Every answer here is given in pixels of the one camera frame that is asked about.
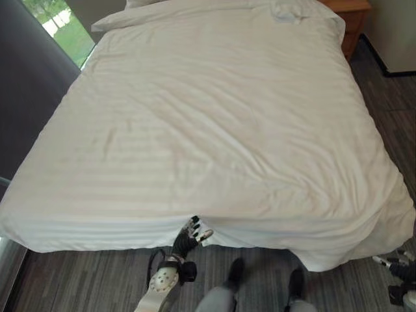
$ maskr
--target tree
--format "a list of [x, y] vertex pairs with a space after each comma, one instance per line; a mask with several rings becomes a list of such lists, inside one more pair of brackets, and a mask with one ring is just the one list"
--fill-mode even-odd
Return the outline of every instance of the tree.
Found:
[[53, 17], [68, 7], [64, 0], [23, 0], [23, 3], [40, 23], [52, 20], [57, 29], [60, 27]]

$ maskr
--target white wall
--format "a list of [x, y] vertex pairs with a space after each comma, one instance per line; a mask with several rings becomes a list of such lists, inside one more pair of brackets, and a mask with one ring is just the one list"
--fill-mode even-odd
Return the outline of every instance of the white wall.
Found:
[[416, 71], [416, 0], [369, 0], [364, 33], [389, 72]]

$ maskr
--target white bed sheet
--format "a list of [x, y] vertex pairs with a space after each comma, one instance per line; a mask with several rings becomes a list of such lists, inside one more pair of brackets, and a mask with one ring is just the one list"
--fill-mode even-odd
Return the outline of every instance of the white bed sheet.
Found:
[[0, 206], [37, 252], [209, 244], [288, 248], [310, 270], [388, 252], [415, 209], [340, 48], [302, 1], [173, 0], [113, 14]]

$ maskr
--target gray carpet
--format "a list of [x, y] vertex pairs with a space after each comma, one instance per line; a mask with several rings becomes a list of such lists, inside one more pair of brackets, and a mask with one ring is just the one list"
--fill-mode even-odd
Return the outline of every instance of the gray carpet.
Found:
[[[352, 58], [354, 75], [392, 159], [416, 198], [416, 77], [382, 77], [367, 46]], [[416, 240], [405, 248], [416, 251]], [[9, 311], [133, 311], [144, 294], [150, 250], [31, 252]], [[183, 287], [174, 311], [194, 311], [203, 295], [223, 282], [236, 257], [248, 264], [238, 293], [238, 312], [283, 311], [291, 270], [300, 263], [285, 250], [198, 248], [193, 284]], [[324, 273], [307, 273], [306, 298], [319, 311], [402, 311], [389, 303], [387, 286], [398, 283], [370, 259], [350, 261]]]

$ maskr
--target curtain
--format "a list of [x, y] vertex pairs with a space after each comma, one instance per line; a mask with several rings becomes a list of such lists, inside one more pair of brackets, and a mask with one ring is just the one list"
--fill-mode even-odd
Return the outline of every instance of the curtain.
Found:
[[[23, 3], [0, 0], [0, 176], [12, 179], [79, 72]], [[2, 311], [25, 249], [0, 243]]]

